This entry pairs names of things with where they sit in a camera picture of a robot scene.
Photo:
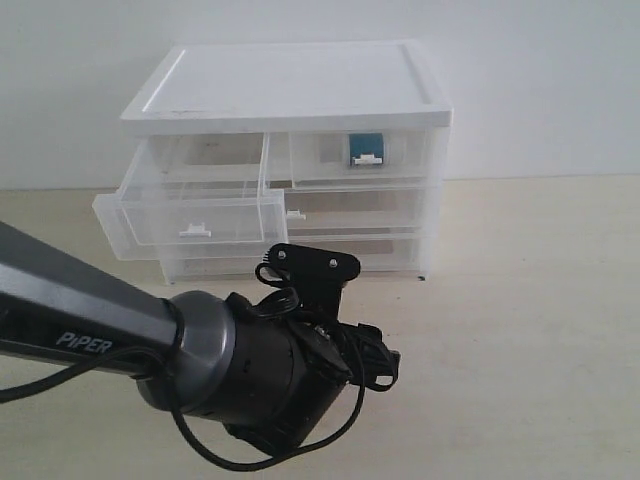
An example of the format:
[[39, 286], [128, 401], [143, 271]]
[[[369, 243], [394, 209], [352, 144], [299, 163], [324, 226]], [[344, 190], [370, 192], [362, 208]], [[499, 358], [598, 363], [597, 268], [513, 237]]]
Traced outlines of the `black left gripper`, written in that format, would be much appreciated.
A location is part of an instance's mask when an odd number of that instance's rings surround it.
[[374, 392], [390, 390], [398, 380], [401, 355], [368, 324], [340, 322], [321, 307], [306, 307], [289, 296], [289, 336], [294, 345], [294, 384], [298, 389], [324, 382], [325, 389], [349, 383]]

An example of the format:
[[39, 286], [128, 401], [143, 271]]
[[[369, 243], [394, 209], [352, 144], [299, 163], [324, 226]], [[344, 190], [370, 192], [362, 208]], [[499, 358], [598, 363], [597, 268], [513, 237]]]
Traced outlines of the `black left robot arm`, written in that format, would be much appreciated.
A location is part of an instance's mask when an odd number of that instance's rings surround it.
[[383, 392], [397, 379], [400, 355], [381, 331], [338, 319], [360, 270], [352, 255], [279, 243], [255, 270], [272, 287], [261, 302], [199, 290], [166, 300], [3, 225], [1, 349], [62, 364], [123, 350], [107, 367], [133, 376], [148, 404], [168, 408], [168, 373], [182, 413], [276, 456], [345, 386]]

